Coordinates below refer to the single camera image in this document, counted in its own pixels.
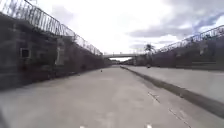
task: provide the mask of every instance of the concrete wall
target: concrete wall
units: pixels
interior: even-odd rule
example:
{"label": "concrete wall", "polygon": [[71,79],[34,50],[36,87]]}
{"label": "concrete wall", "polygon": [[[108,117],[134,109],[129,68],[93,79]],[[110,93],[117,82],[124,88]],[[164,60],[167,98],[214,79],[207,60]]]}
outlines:
{"label": "concrete wall", "polygon": [[[0,26],[0,88],[20,86],[110,65],[108,59],[83,49],[69,37],[47,34],[30,24],[5,16],[0,16],[0,23],[4,24]],[[56,63],[60,48],[60,63]],[[21,49],[28,49],[29,57],[23,58]]]}

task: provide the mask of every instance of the white cloud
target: white cloud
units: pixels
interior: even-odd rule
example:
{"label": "white cloud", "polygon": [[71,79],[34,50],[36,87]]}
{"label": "white cloud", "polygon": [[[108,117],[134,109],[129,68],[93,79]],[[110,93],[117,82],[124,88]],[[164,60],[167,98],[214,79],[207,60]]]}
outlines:
{"label": "white cloud", "polygon": [[216,22],[213,24],[213,25],[210,25],[210,26],[203,26],[199,29],[200,32],[205,32],[205,31],[208,31],[210,29],[213,29],[213,28],[216,28],[216,27],[219,27],[221,25],[224,25],[224,16],[221,16],[219,17],[218,20],[216,20]]}
{"label": "white cloud", "polygon": [[[145,44],[139,40],[160,48],[224,10],[223,0],[38,0],[38,5],[108,53],[133,51],[132,45]],[[127,34],[133,31],[136,37]]]}

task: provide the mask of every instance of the road surface crack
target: road surface crack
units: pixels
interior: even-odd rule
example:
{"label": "road surface crack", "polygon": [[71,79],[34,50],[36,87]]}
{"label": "road surface crack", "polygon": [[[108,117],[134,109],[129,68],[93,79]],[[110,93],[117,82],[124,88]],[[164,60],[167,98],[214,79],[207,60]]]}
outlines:
{"label": "road surface crack", "polygon": [[[161,101],[157,98],[158,95],[156,95],[156,94],[152,94],[151,92],[148,92],[148,94],[151,95],[151,96],[153,97],[153,99],[155,99],[158,103],[161,104]],[[182,121],[188,128],[192,128],[192,127],[190,126],[190,124],[187,123],[182,117],[178,116],[178,115],[174,112],[173,109],[171,109],[171,108],[169,108],[169,107],[168,107],[167,109],[168,109],[168,111],[169,111],[170,113],[172,113],[178,120]]]}

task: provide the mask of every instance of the curb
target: curb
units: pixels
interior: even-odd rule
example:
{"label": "curb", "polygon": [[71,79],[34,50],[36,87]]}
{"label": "curb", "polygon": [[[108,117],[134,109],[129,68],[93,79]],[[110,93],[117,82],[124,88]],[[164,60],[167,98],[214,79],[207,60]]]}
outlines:
{"label": "curb", "polygon": [[138,73],[138,72],[130,70],[126,67],[121,67],[121,68],[128,70],[131,73],[133,73],[137,76],[140,76],[147,81],[152,82],[155,86],[164,88],[164,89],[174,93],[175,95],[177,95],[181,98],[184,98],[184,99],[188,100],[189,102],[191,102],[201,108],[204,108],[205,110],[213,113],[214,115],[224,119],[224,104],[219,101],[216,101],[216,100],[210,99],[208,97],[205,97],[203,95],[186,90],[185,88],[180,88],[173,84],[166,83],[164,81],[155,79],[153,77]]}

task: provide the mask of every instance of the sidewalk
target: sidewalk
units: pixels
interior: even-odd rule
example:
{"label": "sidewalk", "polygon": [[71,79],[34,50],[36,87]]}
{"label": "sidewalk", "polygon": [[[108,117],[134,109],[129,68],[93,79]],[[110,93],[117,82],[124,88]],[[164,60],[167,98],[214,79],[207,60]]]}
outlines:
{"label": "sidewalk", "polygon": [[183,95],[187,95],[187,100],[194,100],[191,102],[198,102],[196,104],[199,106],[203,104],[204,106],[201,107],[205,109],[212,107],[209,111],[216,111],[213,112],[215,114],[222,113],[221,116],[224,117],[224,106],[222,106],[224,104],[224,73],[172,68],[124,67],[141,77],[148,77],[150,81],[162,82],[163,88],[176,94],[186,93]]}

